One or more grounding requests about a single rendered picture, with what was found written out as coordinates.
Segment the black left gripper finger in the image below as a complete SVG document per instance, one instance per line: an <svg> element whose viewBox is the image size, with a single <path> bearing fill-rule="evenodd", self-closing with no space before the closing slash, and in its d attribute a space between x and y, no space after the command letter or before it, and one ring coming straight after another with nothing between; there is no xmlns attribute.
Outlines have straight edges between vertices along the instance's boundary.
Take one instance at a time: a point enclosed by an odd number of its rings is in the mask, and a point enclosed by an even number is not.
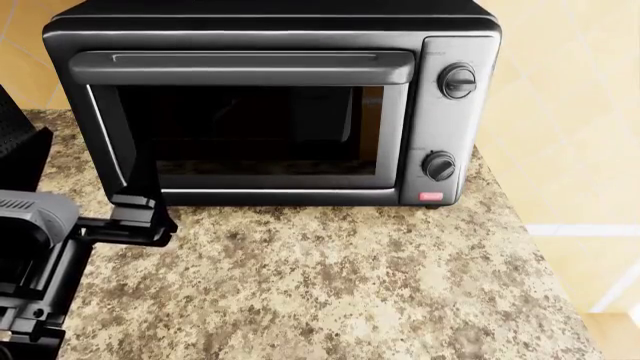
<svg viewBox="0 0 640 360"><path fill-rule="evenodd" d="M89 240L116 245L163 248L178 227L165 206L155 205L150 227L89 227Z"/></svg>
<svg viewBox="0 0 640 360"><path fill-rule="evenodd" d="M116 194L110 218L78 218L82 227L150 227L155 212L155 200L133 195Z"/></svg>

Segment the black perforated box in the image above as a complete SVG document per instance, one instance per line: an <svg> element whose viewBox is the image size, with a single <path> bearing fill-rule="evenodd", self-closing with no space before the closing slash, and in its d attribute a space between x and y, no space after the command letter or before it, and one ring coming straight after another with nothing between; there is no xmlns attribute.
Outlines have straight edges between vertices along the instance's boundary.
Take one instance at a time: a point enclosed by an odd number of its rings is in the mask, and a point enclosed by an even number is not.
<svg viewBox="0 0 640 360"><path fill-rule="evenodd" d="M53 132L37 129L0 86L0 190L37 191Z"/></svg>

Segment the toaster oven glass door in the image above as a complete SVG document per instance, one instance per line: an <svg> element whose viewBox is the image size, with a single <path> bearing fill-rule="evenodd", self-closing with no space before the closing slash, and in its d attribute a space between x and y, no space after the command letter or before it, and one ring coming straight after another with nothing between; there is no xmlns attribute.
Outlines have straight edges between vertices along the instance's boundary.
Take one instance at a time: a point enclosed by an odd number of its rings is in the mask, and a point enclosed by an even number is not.
<svg viewBox="0 0 640 360"><path fill-rule="evenodd" d="M171 191L392 188L410 83L78 84L116 178L144 161Z"/></svg>

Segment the black and silver toaster oven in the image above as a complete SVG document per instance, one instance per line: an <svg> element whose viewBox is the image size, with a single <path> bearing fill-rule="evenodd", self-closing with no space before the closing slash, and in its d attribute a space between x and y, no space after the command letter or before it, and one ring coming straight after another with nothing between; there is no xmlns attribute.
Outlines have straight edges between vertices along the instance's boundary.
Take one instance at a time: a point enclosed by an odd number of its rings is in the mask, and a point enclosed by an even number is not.
<svg viewBox="0 0 640 360"><path fill-rule="evenodd" d="M475 0L85 0L57 14L43 42L108 197L145 185L171 206L449 206L462 194L474 140L502 42L496 17ZM412 53L413 78L397 178L386 189L162 188L144 161L120 182L69 60L86 51L382 51ZM440 72L456 62L477 88L450 100ZM421 170L431 152L449 152L455 173L434 182ZM420 192L441 192L421 202Z"/></svg>

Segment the small black oven knob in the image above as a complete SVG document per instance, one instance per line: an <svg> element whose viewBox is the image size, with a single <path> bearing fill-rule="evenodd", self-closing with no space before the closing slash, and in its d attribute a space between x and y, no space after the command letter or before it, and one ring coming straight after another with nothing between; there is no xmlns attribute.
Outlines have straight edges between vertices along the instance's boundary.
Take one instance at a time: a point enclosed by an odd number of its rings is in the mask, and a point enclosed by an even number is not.
<svg viewBox="0 0 640 360"><path fill-rule="evenodd" d="M421 170L432 181L442 182L455 173L455 158L449 152L431 152L423 159Z"/></svg>

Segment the large black oven knob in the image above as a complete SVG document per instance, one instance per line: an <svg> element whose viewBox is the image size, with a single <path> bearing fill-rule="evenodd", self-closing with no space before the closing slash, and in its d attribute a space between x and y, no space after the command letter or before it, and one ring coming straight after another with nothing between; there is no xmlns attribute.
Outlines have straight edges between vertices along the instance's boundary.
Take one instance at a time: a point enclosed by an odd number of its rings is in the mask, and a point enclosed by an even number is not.
<svg viewBox="0 0 640 360"><path fill-rule="evenodd" d="M437 83L441 94L450 100L466 98L477 88L475 71L464 62L456 62L444 68Z"/></svg>

